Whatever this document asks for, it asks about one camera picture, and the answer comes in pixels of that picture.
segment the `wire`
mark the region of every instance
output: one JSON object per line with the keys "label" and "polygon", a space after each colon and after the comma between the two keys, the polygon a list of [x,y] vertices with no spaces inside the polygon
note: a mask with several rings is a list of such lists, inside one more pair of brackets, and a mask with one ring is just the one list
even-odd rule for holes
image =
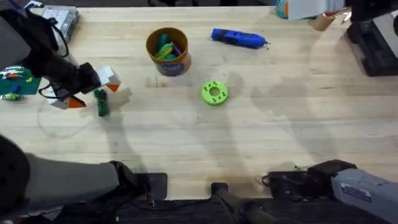
{"label": "wire", "polygon": [[51,84],[52,84],[52,83],[49,83],[49,84],[46,85],[45,87],[39,88],[39,89],[37,90],[37,92],[38,92],[40,95],[42,95],[44,98],[47,98],[47,99],[63,100],[63,99],[65,99],[65,98],[71,97],[70,93],[65,94],[65,96],[45,96],[45,95],[43,95],[43,90],[46,90],[46,89],[50,88]]}
{"label": "wire", "polygon": [[261,178],[261,183],[264,184],[266,187],[269,187],[269,182],[267,182],[266,180],[268,180],[268,175],[265,175]]}
{"label": "wire", "polygon": [[67,57],[69,56],[69,47],[67,45],[67,41],[65,40],[65,37],[63,36],[62,32],[60,31],[60,29],[58,29],[57,26],[55,26],[55,24],[52,25],[52,27],[54,28],[54,30],[57,32],[57,34],[61,37],[63,45],[65,46],[65,55],[61,55],[61,57]]}

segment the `blue object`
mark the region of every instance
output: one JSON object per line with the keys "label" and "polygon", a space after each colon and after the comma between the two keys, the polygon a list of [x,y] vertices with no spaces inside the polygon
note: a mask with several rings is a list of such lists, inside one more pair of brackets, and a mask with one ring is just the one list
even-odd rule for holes
{"label": "blue object", "polygon": [[241,31],[213,29],[211,34],[213,40],[225,42],[228,44],[250,47],[258,49],[267,44],[266,39],[257,34],[248,34]]}
{"label": "blue object", "polygon": [[11,86],[11,93],[19,93],[21,90],[21,86],[20,85],[12,85]]}

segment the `green ring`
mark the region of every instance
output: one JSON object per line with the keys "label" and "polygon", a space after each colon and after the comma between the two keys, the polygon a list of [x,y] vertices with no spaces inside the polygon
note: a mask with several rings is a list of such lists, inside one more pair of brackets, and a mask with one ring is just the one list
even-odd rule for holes
{"label": "green ring", "polygon": [[[218,89],[218,95],[212,96],[210,90],[212,88]],[[223,104],[228,98],[228,88],[224,83],[219,81],[206,82],[201,89],[201,97],[211,106],[218,106]]]}

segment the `lego baseplate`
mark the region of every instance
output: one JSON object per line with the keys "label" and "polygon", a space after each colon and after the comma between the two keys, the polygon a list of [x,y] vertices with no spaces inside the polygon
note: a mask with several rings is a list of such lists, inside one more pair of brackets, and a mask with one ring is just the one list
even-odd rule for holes
{"label": "lego baseplate", "polygon": [[3,70],[3,72],[17,70],[23,72],[20,75],[22,77],[10,78],[8,80],[2,79],[4,75],[0,75],[0,95],[7,94],[10,92],[12,85],[21,86],[21,90],[18,94],[20,95],[34,95],[37,93],[41,78],[35,78],[29,69],[20,66],[10,66]]}

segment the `wooden table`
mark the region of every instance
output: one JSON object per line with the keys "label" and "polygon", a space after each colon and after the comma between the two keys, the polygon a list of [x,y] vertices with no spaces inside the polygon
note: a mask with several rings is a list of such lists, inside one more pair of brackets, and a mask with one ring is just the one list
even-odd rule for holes
{"label": "wooden table", "polygon": [[[269,7],[81,8],[70,42],[80,62],[110,65],[122,80],[111,115],[62,111],[45,99],[1,102],[0,133],[26,152],[75,162],[123,161],[166,172],[169,198],[205,198],[212,182],[247,197],[269,194],[255,181],[269,170],[328,159],[398,181],[398,78],[369,78],[335,23],[325,32],[287,21]],[[146,53],[160,27],[186,33],[192,66],[162,76]],[[263,35],[269,50],[210,40],[214,27]],[[229,100],[212,107],[200,88],[225,82]]]}

